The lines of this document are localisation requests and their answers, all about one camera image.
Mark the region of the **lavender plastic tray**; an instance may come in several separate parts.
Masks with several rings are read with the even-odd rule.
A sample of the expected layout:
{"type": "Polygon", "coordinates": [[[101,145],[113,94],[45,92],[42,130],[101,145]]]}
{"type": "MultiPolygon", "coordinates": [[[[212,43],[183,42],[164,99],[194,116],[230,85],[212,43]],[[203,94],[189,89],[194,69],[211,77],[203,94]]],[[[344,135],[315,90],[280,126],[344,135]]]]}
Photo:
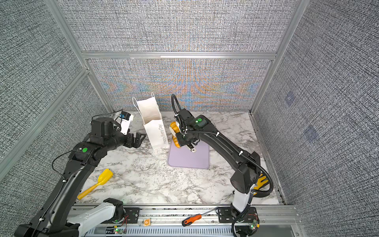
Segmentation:
{"type": "Polygon", "coordinates": [[[168,165],[172,167],[208,169],[210,165],[210,147],[208,144],[200,141],[192,152],[187,146],[176,147],[174,141],[171,141],[168,165]]]}

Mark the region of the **yellow work glove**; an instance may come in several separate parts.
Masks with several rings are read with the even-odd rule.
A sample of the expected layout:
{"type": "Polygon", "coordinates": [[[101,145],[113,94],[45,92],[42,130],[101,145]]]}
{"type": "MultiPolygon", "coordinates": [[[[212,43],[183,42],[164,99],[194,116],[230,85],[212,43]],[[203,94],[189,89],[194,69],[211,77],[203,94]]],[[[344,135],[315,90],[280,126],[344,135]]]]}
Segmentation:
{"type": "MultiPolygon", "coordinates": [[[[267,188],[267,187],[269,187],[269,180],[267,179],[266,176],[261,174],[253,189],[254,190],[262,190],[262,189],[267,188]]],[[[254,193],[254,197],[257,197],[257,198],[263,198],[263,197],[267,197],[267,196],[269,196],[269,194],[254,193]]]]}

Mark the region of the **yellow plastic scoop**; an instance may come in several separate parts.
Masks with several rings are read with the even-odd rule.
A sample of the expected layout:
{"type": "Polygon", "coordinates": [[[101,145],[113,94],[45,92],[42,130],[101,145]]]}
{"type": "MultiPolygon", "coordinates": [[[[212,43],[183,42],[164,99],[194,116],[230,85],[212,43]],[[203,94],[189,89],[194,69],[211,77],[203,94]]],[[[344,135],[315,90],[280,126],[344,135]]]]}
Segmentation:
{"type": "Polygon", "coordinates": [[[98,186],[106,184],[113,177],[113,175],[114,174],[113,174],[113,172],[111,170],[109,170],[109,169],[104,170],[100,174],[100,176],[98,177],[97,183],[95,185],[91,186],[90,188],[88,188],[87,190],[83,191],[82,193],[80,193],[77,196],[77,199],[78,200],[83,199],[85,196],[87,196],[88,194],[90,194],[98,186]]]}

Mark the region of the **white paper gift bag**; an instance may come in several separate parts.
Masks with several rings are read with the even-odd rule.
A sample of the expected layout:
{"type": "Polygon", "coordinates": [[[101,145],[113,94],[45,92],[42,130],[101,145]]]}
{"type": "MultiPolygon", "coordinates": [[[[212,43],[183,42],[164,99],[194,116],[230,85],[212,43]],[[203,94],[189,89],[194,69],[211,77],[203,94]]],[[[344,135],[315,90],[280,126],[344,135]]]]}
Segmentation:
{"type": "Polygon", "coordinates": [[[155,95],[151,93],[150,98],[141,101],[137,101],[135,97],[132,97],[132,102],[142,117],[143,125],[152,148],[154,150],[168,148],[169,142],[155,95]]]}

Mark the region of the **small orange tag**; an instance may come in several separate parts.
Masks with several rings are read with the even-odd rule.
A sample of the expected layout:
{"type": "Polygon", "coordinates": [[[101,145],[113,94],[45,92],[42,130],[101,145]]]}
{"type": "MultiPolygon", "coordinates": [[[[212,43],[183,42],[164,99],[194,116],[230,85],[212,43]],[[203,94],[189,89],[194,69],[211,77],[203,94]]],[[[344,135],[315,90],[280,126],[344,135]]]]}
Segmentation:
{"type": "Polygon", "coordinates": [[[143,225],[144,227],[151,226],[151,219],[150,218],[144,219],[143,225]]]}

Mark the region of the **orange handled screwdriver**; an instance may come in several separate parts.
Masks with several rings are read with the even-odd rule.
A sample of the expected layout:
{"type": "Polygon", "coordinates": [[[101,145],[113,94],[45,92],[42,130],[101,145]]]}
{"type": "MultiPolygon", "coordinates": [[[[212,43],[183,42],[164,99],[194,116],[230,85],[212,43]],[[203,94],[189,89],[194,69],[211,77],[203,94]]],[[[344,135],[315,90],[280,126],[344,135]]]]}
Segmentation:
{"type": "Polygon", "coordinates": [[[213,208],[207,212],[204,212],[202,214],[197,214],[197,215],[194,215],[194,216],[190,216],[188,218],[186,218],[185,220],[182,221],[182,226],[183,227],[186,227],[186,226],[189,226],[191,224],[193,224],[195,221],[197,220],[200,220],[202,218],[202,216],[206,215],[206,214],[209,214],[210,212],[216,210],[216,208],[213,208]]]}

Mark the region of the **small round striped bun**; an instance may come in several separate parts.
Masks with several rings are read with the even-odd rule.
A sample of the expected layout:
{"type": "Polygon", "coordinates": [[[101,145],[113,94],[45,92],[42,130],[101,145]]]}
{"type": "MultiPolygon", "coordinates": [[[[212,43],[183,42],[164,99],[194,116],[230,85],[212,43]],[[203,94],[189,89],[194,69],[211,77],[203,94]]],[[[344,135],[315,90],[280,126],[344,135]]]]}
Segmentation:
{"type": "Polygon", "coordinates": [[[175,121],[170,124],[169,130],[170,130],[173,137],[176,137],[176,134],[180,133],[180,130],[179,130],[177,123],[175,121]]]}

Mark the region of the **aluminium front rail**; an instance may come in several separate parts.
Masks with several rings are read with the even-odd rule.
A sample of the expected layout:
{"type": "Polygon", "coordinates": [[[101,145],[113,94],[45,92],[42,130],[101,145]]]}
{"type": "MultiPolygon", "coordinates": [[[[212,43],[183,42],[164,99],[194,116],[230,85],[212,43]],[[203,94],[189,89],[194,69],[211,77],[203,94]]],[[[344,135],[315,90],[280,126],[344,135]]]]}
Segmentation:
{"type": "MultiPolygon", "coordinates": [[[[98,205],[75,204],[68,220],[87,218],[98,205]]],[[[231,205],[124,205],[124,220],[117,223],[104,221],[85,233],[85,237],[231,237],[232,227],[243,231],[243,236],[253,232],[256,237],[305,237],[297,210],[292,205],[252,205],[241,220],[233,223],[231,205]],[[216,210],[200,220],[183,227],[182,221],[190,216],[216,210]],[[144,219],[151,226],[144,227],[144,219]]]]}

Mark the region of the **small oblong striped roll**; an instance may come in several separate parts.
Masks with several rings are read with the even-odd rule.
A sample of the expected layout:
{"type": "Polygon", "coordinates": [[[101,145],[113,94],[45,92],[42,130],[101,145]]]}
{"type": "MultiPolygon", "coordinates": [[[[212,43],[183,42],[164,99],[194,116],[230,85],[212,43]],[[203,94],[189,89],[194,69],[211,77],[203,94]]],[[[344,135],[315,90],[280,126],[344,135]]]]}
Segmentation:
{"type": "Polygon", "coordinates": [[[173,136],[172,137],[172,141],[174,142],[174,145],[177,147],[177,148],[181,148],[179,142],[178,142],[178,139],[176,136],[173,136]]]}

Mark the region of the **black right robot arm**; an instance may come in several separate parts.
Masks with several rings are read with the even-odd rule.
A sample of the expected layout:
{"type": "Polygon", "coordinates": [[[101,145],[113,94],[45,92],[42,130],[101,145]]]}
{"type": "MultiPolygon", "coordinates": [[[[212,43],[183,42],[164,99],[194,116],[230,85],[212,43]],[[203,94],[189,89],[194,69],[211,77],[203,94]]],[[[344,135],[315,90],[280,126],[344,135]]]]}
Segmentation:
{"type": "Polygon", "coordinates": [[[177,144],[180,147],[194,148],[199,142],[204,142],[234,170],[230,178],[235,189],[231,213],[239,221],[249,211],[254,196],[268,196],[274,190],[273,180],[261,166],[260,156],[234,144],[204,115],[194,117],[190,111],[180,106],[174,94],[171,95],[171,105],[178,127],[174,130],[177,144]]]}

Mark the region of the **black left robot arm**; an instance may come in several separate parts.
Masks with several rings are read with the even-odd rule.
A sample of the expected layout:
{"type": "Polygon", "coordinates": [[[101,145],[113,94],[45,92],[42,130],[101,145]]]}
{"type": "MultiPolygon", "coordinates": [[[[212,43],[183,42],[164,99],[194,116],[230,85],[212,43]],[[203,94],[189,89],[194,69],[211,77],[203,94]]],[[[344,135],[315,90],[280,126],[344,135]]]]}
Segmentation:
{"type": "Polygon", "coordinates": [[[59,182],[40,211],[27,224],[19,225],[16,237],[81,237],[93,227],[108,220],[124,217],[123,202],[114,198],[105,200],[87,218],[68,220],[71,207],[83,185],[109,151],[120,146],[139,148],[146,138],[144,133],[122,133],[125,122],[100,117],[91,120],[91,132],[67,152],[69,160],[59,182]]]}

